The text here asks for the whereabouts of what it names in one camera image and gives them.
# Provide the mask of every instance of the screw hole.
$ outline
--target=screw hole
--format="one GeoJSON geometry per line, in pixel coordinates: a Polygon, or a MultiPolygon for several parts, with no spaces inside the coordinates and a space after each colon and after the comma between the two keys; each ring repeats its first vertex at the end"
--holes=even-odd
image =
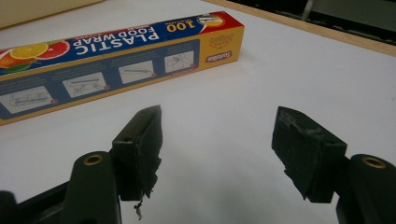
{"type": "Polygon", "coordinates": [[[132,139],[132,137],[125,137],[124,138],[124,142],[133,142],[134,139],[132,139]]]}
{"type": "Polygon", "coordinates": [[[85,165],[95,165],[103,160],[103,156],[100,154],[93,154],[84,160],[85,165]]]}
{"type": "Polygon", "coordinates": [[[84,220],[80,221],[79,224],[96,224],[98,221],[96,218],[87,217],[84,220]]]}
{"type": "Polygon", "coordinates": [[[364,157],[362,160],[367,165],[377,169],[385,169],[387,167],[387,165],[384,162],[373,157],[364,157]]]}

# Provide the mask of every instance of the cardboard box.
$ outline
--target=cardboard box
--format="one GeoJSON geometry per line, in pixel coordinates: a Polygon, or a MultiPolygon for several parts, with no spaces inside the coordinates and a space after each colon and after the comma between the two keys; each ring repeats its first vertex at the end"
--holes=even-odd
{"type": "Polygon", "coordinates": [[[0,125],[234,62],[226,12],[0,50],[0,125]]]}
{"type": "Polygon", "coordinates": [[[0,0],[0,29],[104,0],[0,0]]]}

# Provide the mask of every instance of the brand logo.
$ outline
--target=brand logo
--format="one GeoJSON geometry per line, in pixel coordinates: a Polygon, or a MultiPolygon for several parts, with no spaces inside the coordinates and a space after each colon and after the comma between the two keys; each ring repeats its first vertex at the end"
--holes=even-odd
{"type": "Polygon", "coordinates": [[[209,56],[209,57],[206,58],[205,62],[206,63],[215,63],[215,62],[218,62],[218,61],[221,61],[221,60],[228,59],[228,58],[230,58],[232,56],[233,56],[233,53],[231,51],[227,51],[227,52],[224,52],[224,53],[220,53],[220,54],[215,54],[215,55],[209,56]]]}
{"type": "Polygon", "coordinates": [[[233,35],[221,35],[216,38],[210,38],[210,46],[216,49],[222,49],[233,41],[233,35]]]}

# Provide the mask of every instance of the plastic food wrap box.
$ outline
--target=plastic food wrap box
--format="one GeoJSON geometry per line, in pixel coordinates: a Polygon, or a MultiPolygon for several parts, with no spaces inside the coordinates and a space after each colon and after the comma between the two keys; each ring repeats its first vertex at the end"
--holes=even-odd
{"type": "Polygon", "coordinates": [[[0,125],[234,62],[226,12],[0,50],[0,125]]]}

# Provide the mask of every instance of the food wrap box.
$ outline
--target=food wrap box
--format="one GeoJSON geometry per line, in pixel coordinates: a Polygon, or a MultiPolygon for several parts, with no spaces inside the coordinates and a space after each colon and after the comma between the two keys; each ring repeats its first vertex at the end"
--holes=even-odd
{"type": "Polygon", "coordinates": [[[0,50],[0,125],[234,62],[226,12],[0,50]]]}

